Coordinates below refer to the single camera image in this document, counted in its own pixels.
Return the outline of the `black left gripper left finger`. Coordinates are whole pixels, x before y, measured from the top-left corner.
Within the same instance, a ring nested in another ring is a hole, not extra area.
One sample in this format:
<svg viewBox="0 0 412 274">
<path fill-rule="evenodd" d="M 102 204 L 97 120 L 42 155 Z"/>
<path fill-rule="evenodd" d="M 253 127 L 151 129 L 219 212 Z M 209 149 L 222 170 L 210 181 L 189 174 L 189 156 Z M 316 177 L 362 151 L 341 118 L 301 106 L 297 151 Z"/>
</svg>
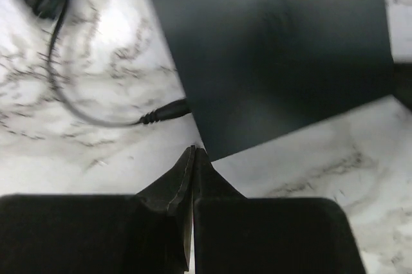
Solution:
<svg viewBox="0 0 412 274">
<path fill-rule="evenodd" d="M 1 272 L 186 272 L 195 154 L 137 194 L 3 196 Z"/>
</svg>

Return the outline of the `black network switch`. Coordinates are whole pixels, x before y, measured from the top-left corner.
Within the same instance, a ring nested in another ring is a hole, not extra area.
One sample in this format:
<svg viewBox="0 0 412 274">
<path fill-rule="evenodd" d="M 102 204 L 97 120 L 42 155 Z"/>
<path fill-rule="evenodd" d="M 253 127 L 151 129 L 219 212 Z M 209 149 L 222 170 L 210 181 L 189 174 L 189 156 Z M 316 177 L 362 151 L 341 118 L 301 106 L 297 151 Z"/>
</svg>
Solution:
<svg viewBox="0 0 412 274">
<path fill-rule="evenodd" d="M 390 95 L 385 0 L 152 0 L 218 160 Z"/>
</svg>

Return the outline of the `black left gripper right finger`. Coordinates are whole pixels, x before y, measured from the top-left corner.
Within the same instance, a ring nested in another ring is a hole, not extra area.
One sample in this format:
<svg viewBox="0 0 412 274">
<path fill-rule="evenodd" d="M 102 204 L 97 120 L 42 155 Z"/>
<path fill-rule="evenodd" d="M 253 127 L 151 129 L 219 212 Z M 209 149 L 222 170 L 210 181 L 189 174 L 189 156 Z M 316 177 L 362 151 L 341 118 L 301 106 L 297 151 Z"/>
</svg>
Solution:
<svg viewBox="0 0 412 274">
<path fill-rule="evenodd" d="M 323 197 L 247 198 L 212 166 L 194 165 L 197 273 L 364 273 L 342 208 Z"/>
</svg>

